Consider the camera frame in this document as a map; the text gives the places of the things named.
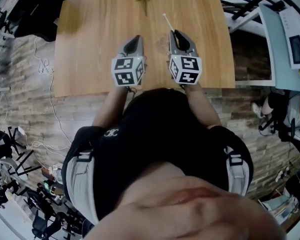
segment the mouth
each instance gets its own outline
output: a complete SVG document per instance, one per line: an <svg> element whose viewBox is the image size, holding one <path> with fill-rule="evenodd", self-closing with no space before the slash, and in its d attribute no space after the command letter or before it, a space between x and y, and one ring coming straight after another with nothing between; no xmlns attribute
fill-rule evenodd
<svg viewBox="0 0 300 240"><path fill-rule="evenodd" d="M177 191L168 197L166 197L161 205L162 206L174 206L182 205L202 198L217 198L221 195L206 187L189 188Z"/></svg>

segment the shoe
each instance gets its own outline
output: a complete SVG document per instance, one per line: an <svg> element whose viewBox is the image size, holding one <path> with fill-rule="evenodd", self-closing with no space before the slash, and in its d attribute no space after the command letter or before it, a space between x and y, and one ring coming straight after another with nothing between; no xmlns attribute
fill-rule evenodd
<svg viewBox="0 0 300 240"><path fill-rule="evenodd" d="M265 117L264 114L261 113L261 107L258 106L255 102L252 102L251 103L251 110L253 113L256 114L256 116L259 118L259 119L262 119Z"/></svg>

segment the backpack strap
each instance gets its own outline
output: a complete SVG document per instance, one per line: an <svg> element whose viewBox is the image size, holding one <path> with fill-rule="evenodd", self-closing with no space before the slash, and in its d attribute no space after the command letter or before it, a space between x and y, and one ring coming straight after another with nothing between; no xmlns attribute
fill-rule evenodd
<svg viewBox="0 0 300 240"><path fill-rule="evenodd" d="M241 154L231 147L227 146L224 153L227 156L228 191L245 196L249 186L249 166L242 159Z"/></svg>

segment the floor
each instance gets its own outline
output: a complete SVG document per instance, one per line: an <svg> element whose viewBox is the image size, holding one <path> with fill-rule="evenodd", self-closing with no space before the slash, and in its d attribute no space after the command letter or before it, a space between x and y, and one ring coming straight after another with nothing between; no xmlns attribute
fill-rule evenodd
<svg viewBox="0 0 300 240"><path fill-rule="evenodd" d="M34 57L35 40L35 55L43 61ZM264 38L237 31L231 35L231 41L236 80L269 77L268 50ZM69 147L70 143L61 132L50 104L53 77L46 73L42 65L39 66L43 62L48 69L54 67L55 43L26 36L2 40L1 44L6 47L0 47L0 88L10 87L11 90L5 95L0 94L0 130L7 131L8 126L20 126L25 130L30 146L37 141L58 149ZM259 120L250 109L251 101L259 100L269 92L269 88L205 89L205 92L223 125L242 138L251 153L254 176L247 195L257 199L282 186L285 181L275 183L275 178L288 165L289 144L281 142L277 134L260 135ZM91 125L105 97L106 94L55 98L52 86L51 102L55 114L71 141L80 127ZM26 137L20 134L18 140L26 143ZM48 168L63 162L67 148L52 153L43 146L36 147L38 144L34 144L34 155L28 159L27 164L41 163ZM294 165L293 173L300 165L300 155L294 147L291 148L289 160ZM45 178L41 171L37 170L29 174L25 184L36 188L36 184L43 180Z"/></svg>

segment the black t-shirt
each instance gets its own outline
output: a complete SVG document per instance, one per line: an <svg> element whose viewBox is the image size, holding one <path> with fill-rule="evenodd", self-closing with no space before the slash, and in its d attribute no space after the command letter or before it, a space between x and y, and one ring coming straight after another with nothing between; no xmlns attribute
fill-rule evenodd
<svg viewBox="0 0 300 240"><path fill-rule="evenodd" d="M92 150L95 158L93 190L96 214L111 213L124 190L152 163L170 162L187 176L195 176L228 191L225 147L241 154L253 175L250 153L230 130L208 130L191 112L186 95L155 89L136 97L111 129L87 126L78 130L62 167L65 196L68 162Z"/></svg>

